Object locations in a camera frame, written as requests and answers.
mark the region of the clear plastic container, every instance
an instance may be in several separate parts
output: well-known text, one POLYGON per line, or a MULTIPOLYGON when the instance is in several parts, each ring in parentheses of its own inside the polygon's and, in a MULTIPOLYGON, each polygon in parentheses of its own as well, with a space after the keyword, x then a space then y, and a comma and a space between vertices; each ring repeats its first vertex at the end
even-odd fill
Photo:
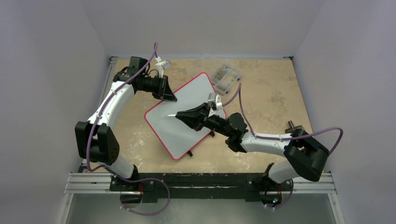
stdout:
POLYGON ((242 70, 238 66, 210 55, 204 55, 187 74, 195 77, 201 72, 209 75, 216 92, 220 95, 227 94, 235 82, 242 77, 242 70))

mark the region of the table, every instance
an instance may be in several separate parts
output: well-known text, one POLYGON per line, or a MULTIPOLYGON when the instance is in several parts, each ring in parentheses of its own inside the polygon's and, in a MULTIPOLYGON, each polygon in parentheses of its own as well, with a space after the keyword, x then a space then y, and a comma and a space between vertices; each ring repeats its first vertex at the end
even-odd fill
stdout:
MULTIPOLYGON (((311 133, 311 125, 301 96, 291 60, 229 60, 243 70, 242 103, 249 122, 255 132, 283 134, 287 121, 302 125, 311 133)), ((165 71, 174 91, 192 77, 187 71, 197 60, 171 60, 172 66, 165 71)), ((205 63, 216 63, 205 60, 205 63)), ((114 74, 128 66, 129 59, 118 59, 114 74)), ((237 89, 235 84, 230 93, 222 97, 226 102, 237 89)), ((207 137, 191 151, 192 157, 183 156, 174 160, 155 136, 144 113, 158 103, 151 93, 138 91, 125 106, 115 125, 114 134, 120 144, 120 153, 139 172, 169 173, 255 173, 264 172, 271 162, 280 162, 283 157, 264 153, 235 153, 224 143, 225 136, 216 134, 207 137)), ((236 98, 225 107, 227 115, 240 112, 236 98)))

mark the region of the metal frame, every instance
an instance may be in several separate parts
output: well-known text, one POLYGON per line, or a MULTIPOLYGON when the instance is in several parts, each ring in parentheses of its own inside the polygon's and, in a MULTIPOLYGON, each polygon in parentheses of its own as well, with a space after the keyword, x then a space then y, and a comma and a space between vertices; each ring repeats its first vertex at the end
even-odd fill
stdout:
MULTIPOLYGON (((114 72, 117 59, 118 57, 110 57, 106 82, 103 87, 100 102, 103 101, 105 94, 108 92, 107 86, 114 72)), ((82 160, 82 166, 84 165, 86 166, 85 159, 82 160)), ((64 191, 60 214, 56 223, 66 224, 75 194, 121 194, 121 192, 109 190, 111 181, 110 175, 110 173, 70 173, 64 191)), ((293 194, 327 194, 336 224, 345 224, 331 173, 323 173, 318 182, 311 182, 302 177, 294 178, 293 181, 293 194)), ((140 192, 123 191, 122 194, 139 195, 140 192)))

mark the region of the beige table surface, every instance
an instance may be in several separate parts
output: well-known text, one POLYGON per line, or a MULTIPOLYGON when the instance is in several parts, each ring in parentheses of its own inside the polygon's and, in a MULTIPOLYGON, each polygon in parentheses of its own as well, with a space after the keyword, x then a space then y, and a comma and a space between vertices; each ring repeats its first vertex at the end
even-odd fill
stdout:
MULTIPOLYGON (((242 103, 247 119, 255 132, 283 134, 288 128, 287 121, 303 125, 311 133, 311 125, 305 109, 296 74, 291 60, 229 60, 243 70, 242 103)), ((192 77, 187 71, 197 60, 171 60, 172 66, 165 71, 174 91, 192 77)), ((216 63, 206 60, 205 63, 216 63)), ((119 59, 115 72, 128 66, 129 59, 119 59)), ((237 89, 235 84, 230 93, 222 97, 226 102, 237 89)), ((191 151, 192 157, 183 156, 179 160, 170 154, 155 136, 144 119, 144 113, 158 103, 151 93, 138 91, 122 111, 114 134, 120 144, 120 153, 139 172, 171 173, 247 173, 264 172, 271 162, 284 160, 283 157, 265 153, 235 153, 225 144, 226 137, 216 134, 207 137, 191 151)), ((240 112, 238 98, 225 107, 227 115, 240 112)))

